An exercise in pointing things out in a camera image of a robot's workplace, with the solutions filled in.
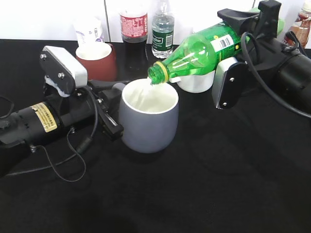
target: green bottle label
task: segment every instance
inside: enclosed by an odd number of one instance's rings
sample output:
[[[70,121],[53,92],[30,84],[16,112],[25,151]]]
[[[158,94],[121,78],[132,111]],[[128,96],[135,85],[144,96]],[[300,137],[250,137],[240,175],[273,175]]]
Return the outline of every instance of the green bottle label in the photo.
[[[173,31],[159,33],[152,30],[152,47],[158,51],[169,51],[173,48]]]
[[[214,50],[213,52],[216,55],[214,61],[210,60],[208,64],[205,64],[206,67],[209,67],[207,72],[215,70],[220,61],[235,56],[241,51],[241,38],[223,22],[204,29],[197,34],[205,37],[210,42],[211,49]]]

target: water bottle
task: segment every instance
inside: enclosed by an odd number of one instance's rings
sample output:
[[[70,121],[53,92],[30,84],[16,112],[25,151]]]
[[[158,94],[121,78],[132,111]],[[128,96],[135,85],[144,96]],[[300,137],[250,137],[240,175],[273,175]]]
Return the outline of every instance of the water bottle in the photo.
[[[174,17],[169,0],[159,0],[152,20],[152,53],[157,58],[167,58],[173,51]]]

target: red mug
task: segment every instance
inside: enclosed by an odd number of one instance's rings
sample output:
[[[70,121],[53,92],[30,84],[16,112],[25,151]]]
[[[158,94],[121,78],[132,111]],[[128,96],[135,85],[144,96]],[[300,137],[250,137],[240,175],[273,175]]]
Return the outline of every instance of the red mug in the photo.
[[[112,44],[103,42],[82,44],[76,50],[76,58],[87,70],[88,80],[116,80],[116,52]]]

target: mug handle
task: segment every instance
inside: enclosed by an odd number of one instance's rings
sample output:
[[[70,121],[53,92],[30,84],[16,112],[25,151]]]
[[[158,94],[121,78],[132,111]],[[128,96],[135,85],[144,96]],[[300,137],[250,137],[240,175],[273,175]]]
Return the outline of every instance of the mug handle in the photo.
[[[126,84],[124,84],[124,83],[116,83],[112,86],[112,89],[118,89],[119,91],[123,91],[125,86],[126,86]]]
[[[111,49],[112,49],[112,57],[113,60],[116,60],[116,50],[115,47],[113,46],[113,44],[107,43],[108,45],[110,45]]]

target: green plastic bottle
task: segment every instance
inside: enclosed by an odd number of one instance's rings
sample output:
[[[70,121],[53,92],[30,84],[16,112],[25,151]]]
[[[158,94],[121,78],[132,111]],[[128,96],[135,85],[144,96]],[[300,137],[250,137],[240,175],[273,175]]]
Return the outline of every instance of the green plastic bottle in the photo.
[[[177,76],[208,74],[240,50],[241,38],[222,22],[190,35],[167,59],[150,67],[148,76],[159,84]]]

